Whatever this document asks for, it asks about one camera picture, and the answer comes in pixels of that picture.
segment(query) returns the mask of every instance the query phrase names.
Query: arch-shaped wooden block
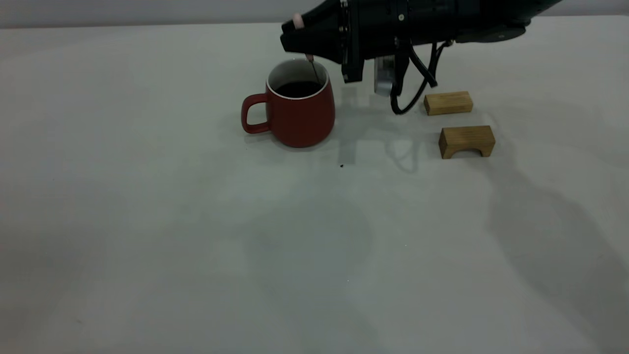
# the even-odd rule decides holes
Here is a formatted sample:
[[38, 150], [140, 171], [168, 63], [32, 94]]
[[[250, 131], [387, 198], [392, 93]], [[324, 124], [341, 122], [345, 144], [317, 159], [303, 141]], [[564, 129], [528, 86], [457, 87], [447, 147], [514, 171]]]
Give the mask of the arch-shaped wooden block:
[[455, 127], [441, 129], [439, 149], [443, 159], [450, 159], [457, 151], [478, 150], [489, 157], [496, 145], [494, 133], [488, 125], [477, 127]]

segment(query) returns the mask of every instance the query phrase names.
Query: wooden bridge block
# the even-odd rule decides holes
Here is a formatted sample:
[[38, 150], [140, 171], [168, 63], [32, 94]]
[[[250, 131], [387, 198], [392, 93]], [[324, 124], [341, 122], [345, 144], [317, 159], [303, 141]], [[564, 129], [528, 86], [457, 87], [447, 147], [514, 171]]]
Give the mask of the wooden bridge block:
[[489, 157], [496, 145], [496, 138], [488, 125], [478, 127], [443, 128], [439, 138], [439, 149], [443, 159], [450, 159], [461, 150], [478, 150]]
[[474, 102], [467, 91], [427, 94], [424, 105], [428, 115], [471, 112]]

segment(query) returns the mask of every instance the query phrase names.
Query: coffee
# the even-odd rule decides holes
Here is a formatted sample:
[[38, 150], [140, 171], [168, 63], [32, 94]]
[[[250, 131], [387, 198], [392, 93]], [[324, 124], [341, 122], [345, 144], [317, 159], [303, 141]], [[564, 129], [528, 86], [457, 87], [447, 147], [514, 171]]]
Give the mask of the coffee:
[[321, 84], [313, 81], [298, 81], [295, 83], [285, 84], [275, 90], [275, 92], [284, 97], [302, 98], [319, 92], [322, 87], [323, 86]]

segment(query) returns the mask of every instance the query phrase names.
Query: white table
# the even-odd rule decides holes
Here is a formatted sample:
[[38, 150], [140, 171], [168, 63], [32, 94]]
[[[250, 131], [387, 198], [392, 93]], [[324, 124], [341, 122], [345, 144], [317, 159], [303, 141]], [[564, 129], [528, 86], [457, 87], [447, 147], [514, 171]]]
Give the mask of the white table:
[[240, 126], [278, 24], [0, 31], [0, 352], [626, 353], [628, 33], [455, 45], [450, 116], [323, 60], [337, 123], [294, 150]]

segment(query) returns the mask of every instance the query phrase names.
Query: black robotic end effector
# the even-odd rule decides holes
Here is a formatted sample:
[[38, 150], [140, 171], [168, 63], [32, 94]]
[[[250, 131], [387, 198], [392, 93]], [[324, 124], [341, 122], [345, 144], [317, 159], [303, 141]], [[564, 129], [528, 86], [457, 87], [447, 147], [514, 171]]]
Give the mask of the black robotic end effector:
[[[437, 52], [438, 42], [490, 43], [518, 37], [532, 17], [559, 1], [325, 0], [302, 15], [305, 28], [297, 30], [291, 21], [283, 24], [281, 41], [287, 52], [341, 64], [346, 83], [362, 80], [365, 59], [394, 56], [393, 97], [401, 93], [409, 60], [426, 83], [437, 85], [435, 70], [443, 49]], [[413, 51], [421, 44], [433, 45], [435, 62], [429, 68]]]
[[292, 21], [282, 25], [282, 46], [286, 52], [312, 54], [341, 64], [346, 83], [362, 81], [365, 58], [360, 53], [358, 2], [325, 0], [302, 14], [304, 28], [295, 29]]

